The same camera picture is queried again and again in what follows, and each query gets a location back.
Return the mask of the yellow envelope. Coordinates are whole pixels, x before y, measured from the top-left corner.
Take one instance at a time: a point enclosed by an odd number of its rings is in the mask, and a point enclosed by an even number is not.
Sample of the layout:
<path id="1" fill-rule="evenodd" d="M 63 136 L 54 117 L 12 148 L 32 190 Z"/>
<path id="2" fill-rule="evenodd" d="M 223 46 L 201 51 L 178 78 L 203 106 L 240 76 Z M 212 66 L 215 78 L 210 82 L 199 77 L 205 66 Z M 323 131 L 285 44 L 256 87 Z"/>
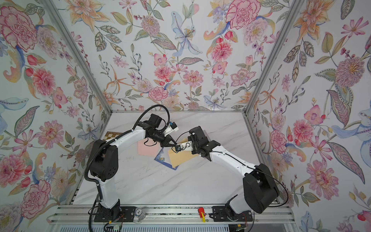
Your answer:
<path id="1" fill-rule="evenodd" d="M 192 151 L 180 151 L 178 153 L 173 152 L 171 149 L 168 151 L 168 155 L 170 158 L 170 164 L 172 168 L 176 168 L 179 165 L 198 157 L 198 154 L 192 154 Z"/>

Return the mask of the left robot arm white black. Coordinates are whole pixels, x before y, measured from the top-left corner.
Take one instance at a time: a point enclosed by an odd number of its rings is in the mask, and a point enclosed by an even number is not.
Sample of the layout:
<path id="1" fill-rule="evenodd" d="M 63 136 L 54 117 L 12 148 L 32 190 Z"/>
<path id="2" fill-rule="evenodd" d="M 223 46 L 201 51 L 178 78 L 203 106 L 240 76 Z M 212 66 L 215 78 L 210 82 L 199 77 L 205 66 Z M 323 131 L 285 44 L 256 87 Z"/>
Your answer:
<path id="1" fill-rule="evenodd" d="M 159 129 L 159 126 L 163 118 L 151 114 L 148 120 L 141 121 L 143 116 L 138 118 L 132 129 L 108 141 L 98 139 L 93 144 L 84 179 L 95 183 L 98 190 L 97 202 L 101 208 L 108 210 L 108 212 L 120 207 L 114 181 L 118 171 L 120 151 L 124 151 L 144 139 L 152 140 L 162 148 L 175 146 L 175 140 L 170 136 L 170 133 L 177 129 L 177 125 L 170 121 L 169 113 L 167 113 L 167 120 L 162 129 Z"/>

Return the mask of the blue floral letter paper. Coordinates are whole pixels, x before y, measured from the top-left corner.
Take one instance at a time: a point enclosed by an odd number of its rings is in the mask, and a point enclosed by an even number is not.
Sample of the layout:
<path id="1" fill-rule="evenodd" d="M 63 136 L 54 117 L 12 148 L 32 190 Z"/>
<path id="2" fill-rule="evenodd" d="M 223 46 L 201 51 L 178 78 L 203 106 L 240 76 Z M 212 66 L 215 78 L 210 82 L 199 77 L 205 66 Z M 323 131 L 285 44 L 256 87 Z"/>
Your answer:
<path id="1" fill-rule="evenodd" d="M 171 151 L 170 148 L 160 148 L 154 160 L 164 165 L 167 168 L 170 168 L 172 170 L 177 170 L 178 167 L 177 166 L 173 167 L 171 164 L 171 160 L 169 157 L 169 151 Z"/>

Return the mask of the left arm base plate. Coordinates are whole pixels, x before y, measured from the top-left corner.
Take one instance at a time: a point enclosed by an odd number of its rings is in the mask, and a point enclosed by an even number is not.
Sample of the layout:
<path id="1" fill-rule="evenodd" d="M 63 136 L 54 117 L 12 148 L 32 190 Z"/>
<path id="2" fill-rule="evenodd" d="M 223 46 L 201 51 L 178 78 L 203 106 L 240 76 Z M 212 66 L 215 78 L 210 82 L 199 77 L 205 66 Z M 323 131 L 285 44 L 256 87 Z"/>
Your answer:
<path id="1" fill-rule="evenodd" d="M 99 205 L 94 222 L 106 223 L 115 219 L 118 219 L 119 222 L 133 222 L 135 209 L 134 206 L 115 206 L 113 209 L 107 209 Z"/>

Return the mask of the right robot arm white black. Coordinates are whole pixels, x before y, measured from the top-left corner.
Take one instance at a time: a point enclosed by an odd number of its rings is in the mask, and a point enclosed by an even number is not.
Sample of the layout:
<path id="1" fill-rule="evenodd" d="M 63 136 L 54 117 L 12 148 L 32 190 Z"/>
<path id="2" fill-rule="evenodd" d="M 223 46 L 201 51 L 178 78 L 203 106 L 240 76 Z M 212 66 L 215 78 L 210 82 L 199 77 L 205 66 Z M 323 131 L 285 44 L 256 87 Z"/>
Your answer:
<path id="1" fill-rule="evenodd" d="M 250 210 L 261 214 L 279 196 L 275 179 L 265 164 L 255 165 L 233 155 L 217 141 L 210 141 L 200 126 L 189 131 L 188 139 L 193 154 L 224 167 L 241 179 L 243 195 L 227 201 L 227 212 L 241 214 Z"/>

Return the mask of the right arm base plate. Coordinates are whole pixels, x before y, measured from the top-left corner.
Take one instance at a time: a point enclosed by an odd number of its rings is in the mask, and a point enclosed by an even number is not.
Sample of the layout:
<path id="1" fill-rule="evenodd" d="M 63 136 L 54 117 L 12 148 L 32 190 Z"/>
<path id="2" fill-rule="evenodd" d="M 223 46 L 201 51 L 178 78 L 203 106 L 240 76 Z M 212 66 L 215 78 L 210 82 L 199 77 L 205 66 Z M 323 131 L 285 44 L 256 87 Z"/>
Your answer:
<path id="1" fill-rule="evenodd" d="M 250 210 L 236 214 L 226 206 L 213 206 L 209 217 L 214 222 L 252 222 L 253 215 Z"/>

